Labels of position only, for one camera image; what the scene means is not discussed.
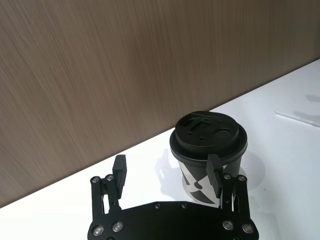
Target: coffee cup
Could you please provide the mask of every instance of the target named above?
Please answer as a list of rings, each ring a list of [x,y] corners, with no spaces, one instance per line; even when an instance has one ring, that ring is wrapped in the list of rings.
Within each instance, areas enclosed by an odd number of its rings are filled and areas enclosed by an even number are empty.
[[[170,148],[178,160],[186,193],[200,204],[218,207],[219,190],[212,176],[215,169],[208,170],[207,163],[215,159],[222,174],[236,177],[247,149],[247,133],[228,115],[195,111],[177,122]]]

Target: white table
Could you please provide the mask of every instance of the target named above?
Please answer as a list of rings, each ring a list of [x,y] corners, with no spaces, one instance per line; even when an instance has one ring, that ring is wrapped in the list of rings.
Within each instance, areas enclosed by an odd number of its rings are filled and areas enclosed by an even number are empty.
[[[260,239],[320,239],[320,128],[275,110],[320,122],[320,60],[213,110],[230,115],[247,132],[241,171],[248,177],[250,213]],[[127,159],[122,209],[192,202],[170,151],[171,132],[122,152]],[[86,240],[92,221],[90,178],[111,173],[114,159],[1,208],[0,239]]]

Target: black metal plate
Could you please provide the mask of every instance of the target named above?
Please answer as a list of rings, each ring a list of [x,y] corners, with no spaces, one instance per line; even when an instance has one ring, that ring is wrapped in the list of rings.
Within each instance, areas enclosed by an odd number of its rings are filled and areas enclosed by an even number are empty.
[[[88,240],[257,240],[254,222],[243,214],[184,201],[153,202],[96,216],[88,231]],[[223,227],[233,223],[233,230]],[[122,230],[114,232],[116,222]],[[242,225],[250,224],[253,233],[245,233]],[[99,236],[96,226],[103,227]]]

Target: wooden wall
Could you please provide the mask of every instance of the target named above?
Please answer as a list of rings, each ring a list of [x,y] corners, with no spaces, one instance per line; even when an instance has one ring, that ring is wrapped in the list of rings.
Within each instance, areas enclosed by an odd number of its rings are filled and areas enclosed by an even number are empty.
[[[1,0],[0,206],[316,60],[319,12],[319,0]]]

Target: wood grain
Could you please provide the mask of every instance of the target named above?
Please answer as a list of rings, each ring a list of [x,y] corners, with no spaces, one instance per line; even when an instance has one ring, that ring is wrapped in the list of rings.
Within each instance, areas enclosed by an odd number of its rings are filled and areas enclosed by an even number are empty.
[[[1,0],[0,206],[320,57],[318,0]]]

